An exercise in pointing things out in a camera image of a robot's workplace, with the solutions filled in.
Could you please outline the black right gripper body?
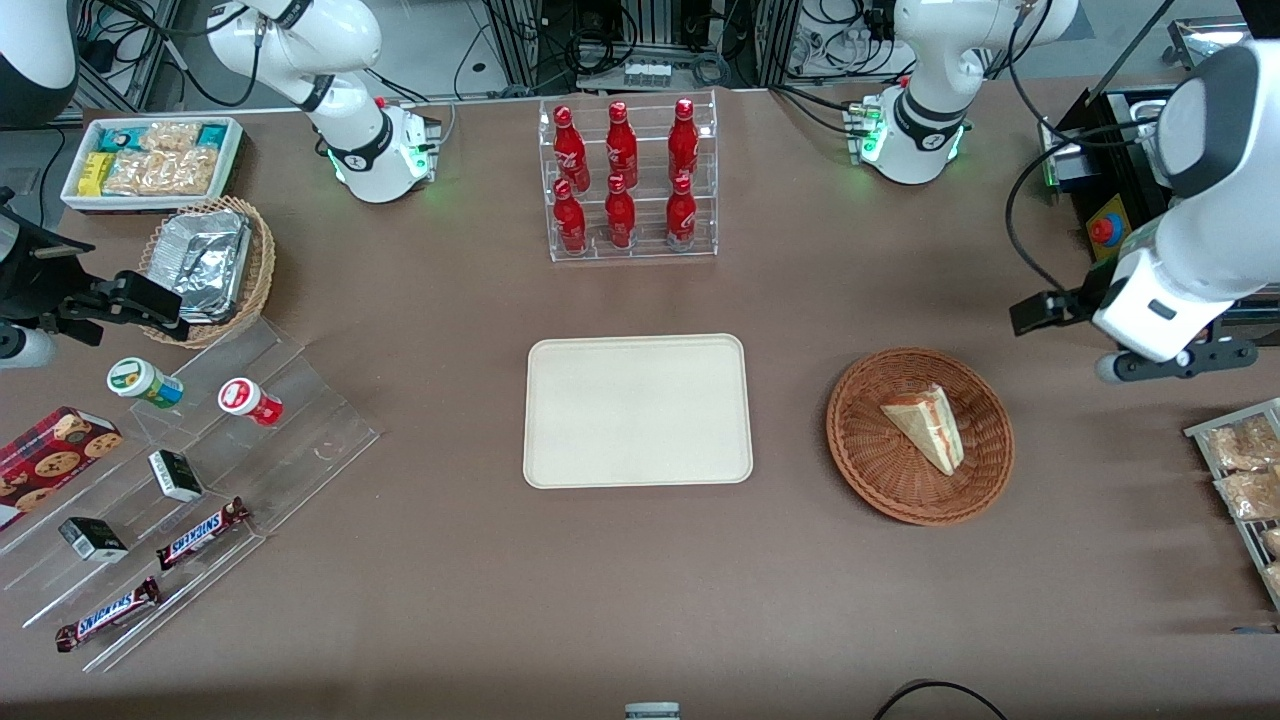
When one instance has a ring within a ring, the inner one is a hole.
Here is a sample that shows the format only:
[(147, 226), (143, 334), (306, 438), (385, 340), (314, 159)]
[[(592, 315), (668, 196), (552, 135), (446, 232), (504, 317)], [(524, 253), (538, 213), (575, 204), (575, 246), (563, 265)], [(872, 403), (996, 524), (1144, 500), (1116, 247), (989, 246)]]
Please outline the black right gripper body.
[(87, 346), (101, 343), (101, 327), (72, 316), (64, 302), (96, 291), (78, 255), (91, 249), (47, 232), (15, 214), (1, 192), (1, 319), (6, 325), (63, 334)]

